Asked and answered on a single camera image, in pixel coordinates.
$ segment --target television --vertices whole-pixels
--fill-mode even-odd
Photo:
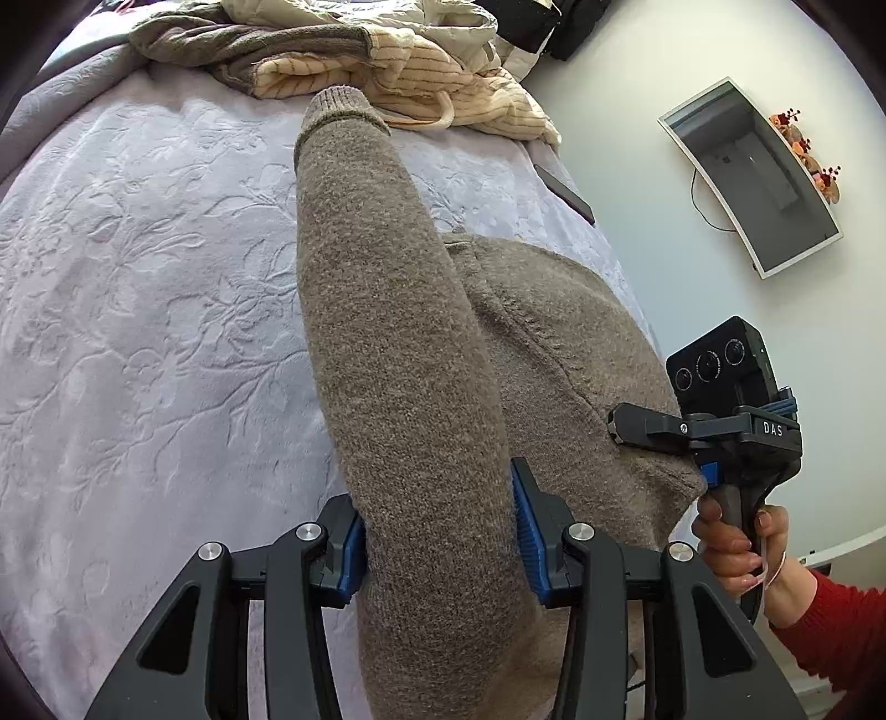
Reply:
[[[722,203],[760,277],[842,237],[787,140],[729,78],[658,121]]]

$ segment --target white tv frame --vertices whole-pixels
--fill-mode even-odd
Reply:
[[[772,268],[771,270],[763,271],[762,265],[760,264],[760,260],[759,260],[759,258],[757,258],[757,253],[754,251],[754,246],[750,243],[750,240],[748,240],[748,236],[747,236],[747,234],[744,232],[744,229],[742,228],[742,225],[738,222],[738,218],[735,217],[735,213],[733,213],[732,208],[730,208],[730,207],[729,207],[729,204],[726,202],[726,198],[724,198],[724,197],[720,194],[720,191],[717,189],[717,185],[714,184],[713,180],[711,180],[711,177],[707,174],[707,172],[705,172],[704,168],[702,167],[701,162],[695,157],[695,155],[689,150],[689,148],[687,148],[686,145],[684,145],[683,141],[680,140],[680,138],[677,136],[677,134],[676,134],[676,133],[671,129],[671,127],[667,124],[667,122],[665,122],[665,118],[666,118],[668,115],[674,114],[674,113],[676,113],[678,110],[682,110],[684,107],[686,107],[686,106],[689,105],[690,103],[695,102],[695,101],[698,100],[701,96],[706,95],[707,93],[709,93],[709,92],[711,92],[712,90],[718,88],[720,85],[723,85],[723,84],[726,83],[726,82],[731,83],[732,86],[733,86],[736,90],[738,90],[740,93],[742,93],[742,96],[744,97],[744,99],[746,99],[746,100],[750,103],[750,106],[751,106],[752,108],[754,108],[754,110],[755,110],[757,113],[760,114],[760,116],[766,121],[766,125],[769,126],[770,130],[771,130],[771,131],[772,131],[772,132],[773,132],[773,133],[779,138],[779,140],[785,145],[785,147],[788,149],[788,152],[790,153],[791,157],[794,158],[794,161],[795,161],[795,162],[796,162],[801,168],[803,168],[803,172],[804,172],[804,174],[809,178],[809,183],[812,185],[813,188],[815,188],[815,192],[816,192],[816,194],[819,196],[819,200],[821,200],[821,202],[824,204],[825,209],[828,211],[828,215],[830,215],[831,220],[834,222],[834,227],[836,227],[836,234],[830,236],[829,238],[825,238],[825,239],[822,240],[818,245],[814,245],[814,246],[808,248],[807,250],[804,250],[804,251],[803,251],[802,253],[800,253],[799,255],[796,255],[796,256],[792,257],[790,260],[787,260],[787,261],[783,262],[781,265],[777,265],[777,266],[775,266],[775,267]],[[754,261],[754,269],[759,273],[759,276],[760,276],[761,278],[763,278],[763,279],[765,279],[765,278],[770,278],[770,277],[771,277],[772,275],[774,275],[776,272],[781,272],[781,271],[784,270],[785,268],[789,268],[789,267],[790,267],[791,265],[793,265],[795,262],[800,262],[800,261],[803,260],[804,258],[809,257],[812,253],[818,252],[818,251],[821,250],[823,247],[827,247],[827,246],[830,245],[832,242],[835,242],[836,240],[839,240],[839,239],[843,236],[843,233],[842,233],[842,231],[840,230],[840,226],[837,224],[836,218],[834,217],[834,213],[833,213],[833,211],[831,210],[831,207],[830,207],[830,205],[828,204],[828,201],[825,200],[824,195],[821,194],[821,192],[819,191],[819,189],[818,189],[817,187],[815,187],[815,183],[812,181],[812,176],[809,175],[809,172],[806,170],[806,167],[805,167],[805,165],[803,164],[803,162],[802,162],[802,161],[801,161],[801,160],[795,155],[794,151],[791,150],[790,145],[788,145],[788,141],[784,139],[784,137],[782,136],[782,134],[781,134],[777,129],[775,129],[774,125],[769,121],[769,115],[766,115],[766,114],[761,113],[761,112],[760,112],[760,109],[759,109],[756,105],[754,105],[754,103],[752,103],[752,102],[750,101],[750,98],[748,97],[747,93],[745,93],[744,90],[742,90],[742,89],[741,89],[741,88],[740,88],[740,87],[739,87],[739,86],[738,86],[738,85],[732,80],[732,78],[730,78],[730,77],[725,77],[725,78],[723,78],[722,80],[720,80],[719,82],[715,82],[711,87],[709,87],[709,88],[705,88],[705,89],[702,90],[701,92],[695,94],[692,98],[690,98],[690,99],[687,100],[686,102],[680,103],[679,105],[677,105],[676,107],[674,107],[672,110],[669,110],[667,113],[665,113],[665,114],[662,115],[660,118],[658,118],[658,124],[661,125],[661,126],[664,128],[664,131],[665,131],[668,135],[671,136],[671,140],[673,140],[673,141],[677,144],[677,146],[678,146],[678,147],[679,147],[679,148],[680,148],[680,149],[686,154],[686,156],[689,158],[689,160],[692,162],[692,164],[696,166],[696,170],[698,170],[698,174],[699,174],[701,177],[704,178],[704,181],[708,184],[708,187],[710,187],[710,188],[711,188],[711,191],[714,193],[714,195],[717,196],[717,200],[719,200],[720,205],[723,206],[723,209],[726,210],[727,215],[729,215],[729,219],[732,221],[732,224],[735,226],[735,229],[738,231],[739,236],[742,238],[742,241],[744,242],[744,246],[748,248],[748,252],[750,253],[750,257],[751,257],[751,258],[753,259],[753,261]]]

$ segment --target ribbed cuff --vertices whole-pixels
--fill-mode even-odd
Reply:
[[[819,589],[803,617],[789,628],[776,628],[769,623],[775,636],[788,648],[808,643],[809,637],[817,637],[824,628],[833,625],[834,617],[842,612],[843,588],[816,570],[812,574],[819,581]]]
[[[305,120],[301,123],[299,139],[295,142],[295,166],[299,165],[301,146],[305,144],[311,133],[323,125],[344,118],[360,118],[372,123],[385,134],[391,134],[385,121],[372,109],[366,96],[359,90],[344,85],[326,88],[314,95],[314,99],[311,100],[311,104],[307,106],[305,111]]]

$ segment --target white wall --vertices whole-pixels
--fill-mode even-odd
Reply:
[[[727,75],[765,113],[800,108],[815,156],[843,167],[844,238],[767,280],[695,212],[692,166],[657,124]],[[886,117],[846,57],[789,0],[616,0],[572,60],[525,84],[664,352],[732,315],[763,333],[804,429],[804,469],[773,495],[791,551],[886,524]],[[703,181],[696,199],[728,226]]]

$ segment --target beige striped fabric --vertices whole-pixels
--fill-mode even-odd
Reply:
[[[550,118],[507,70],[469,73],[412,30],[362,27],[369,34],[369,60],[286,52],[255,65],[253,95],[288,98],[331,85],[351,85],[360,88],[373,106],[388,111],[382,117],[394,128],[470,125],[515,140],[540,138],[555,148],[560,145]]]

